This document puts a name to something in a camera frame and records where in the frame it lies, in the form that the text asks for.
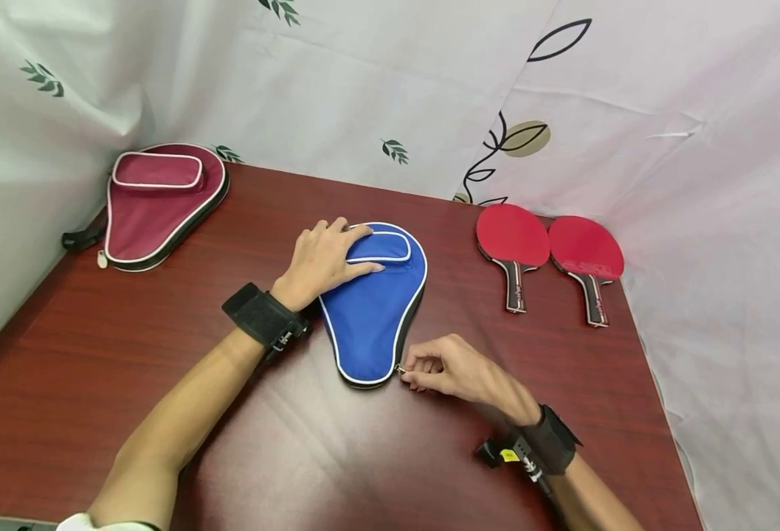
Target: white sleeve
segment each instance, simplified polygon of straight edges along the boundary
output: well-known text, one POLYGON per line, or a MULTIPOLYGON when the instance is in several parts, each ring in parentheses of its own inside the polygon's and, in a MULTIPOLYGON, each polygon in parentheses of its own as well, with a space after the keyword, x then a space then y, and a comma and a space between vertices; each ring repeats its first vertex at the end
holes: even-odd
POLYGON ((153 531, 155 527, 141 524, 138 521, 126 521, 121 524, 112 524, 104 527, 92 525, 92 519, 85 513, 78 513, 71 518, 62 521, 56 531, 153 531))

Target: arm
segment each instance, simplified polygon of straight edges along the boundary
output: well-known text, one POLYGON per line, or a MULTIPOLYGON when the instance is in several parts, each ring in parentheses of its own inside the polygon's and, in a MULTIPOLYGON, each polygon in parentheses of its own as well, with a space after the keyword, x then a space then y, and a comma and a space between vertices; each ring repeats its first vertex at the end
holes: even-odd
MULTIPOLYGON (((411 346, 401 376, 414 391, 433 389, 470 402, 487 403, 516 426, 540 423, 528 389, 456 335, 411 346)), ((546 476, 572 531, 640 531, 635 517, 576 453, 563 476, 546 476)))
MULTIPOLYGON (((349 265, 345 255, 372 232, 366 225, 346 231, 344 218, 320 221, 295 242, 292 263, 271 293, 298 312, 325 291, 377 271, 375 263, 349 265)), ((265 349, 233 330, 203 357, 153 408, 123 443, 106 482, 89 508, 95 525, 143 521, 166 530, 179 471, 192 459, 218 419, 242 390, 265 349)))

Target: white curtain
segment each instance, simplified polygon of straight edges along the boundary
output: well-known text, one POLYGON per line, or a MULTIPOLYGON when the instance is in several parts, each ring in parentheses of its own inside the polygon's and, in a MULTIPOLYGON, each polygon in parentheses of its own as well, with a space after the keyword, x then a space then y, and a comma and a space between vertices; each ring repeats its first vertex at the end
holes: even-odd
POLYGON ((608 225, 704 524, 780 530, 780 1, 612 10, 559 4, 455 199, 608 225))
POLYGON ((600 219, 707 528, 780 530, 780 0, 0 0, 0 326, 172 140, 600 219))

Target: reddish-brown tabletop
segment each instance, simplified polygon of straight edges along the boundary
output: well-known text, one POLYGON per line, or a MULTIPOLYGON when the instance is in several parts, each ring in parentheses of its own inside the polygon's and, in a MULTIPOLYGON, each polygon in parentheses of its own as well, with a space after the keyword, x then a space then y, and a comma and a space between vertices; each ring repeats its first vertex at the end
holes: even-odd
MULTIPOLYGON (((619 284, 604 288, 608 329, 584 323, 579 284, 551 264, 525 275, 528 313, 507 313, 505 274, 475 248, 479 207, 228 169, 221 208, 162 266, 65 257, 0 334, 0 515, 85 510, 134 426, 231 329, 221 302, 248 281, 270 286, 302 229, 345 216, 398 224, 427 253, 408 344, 466 337, 558 410, 648 530, 700 528, 619 284)), ((246 388, 182 477, 175 527, 550 529, 517 468, 473 459, 489 413, 397 379, 351 389, 314 313, 311 336, 246 388)))

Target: wrist strap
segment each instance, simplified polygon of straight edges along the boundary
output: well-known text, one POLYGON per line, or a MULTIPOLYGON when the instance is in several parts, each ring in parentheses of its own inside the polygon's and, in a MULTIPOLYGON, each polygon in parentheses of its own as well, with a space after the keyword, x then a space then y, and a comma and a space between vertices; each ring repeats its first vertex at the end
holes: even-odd
POLYGON ((266 361, 282 352, 290 339, 310 329, 306 319, 290 312, 268 291, 261 291, 254 283, 235 292, 221 309, 245 334, 266 348, 266 361))
POLYGON ((528 457, 547 475, 562 476, 576 455, 579 438, 548 406, 540 406, 542 419, 536 426, 517 427, 514 451, 528 457))

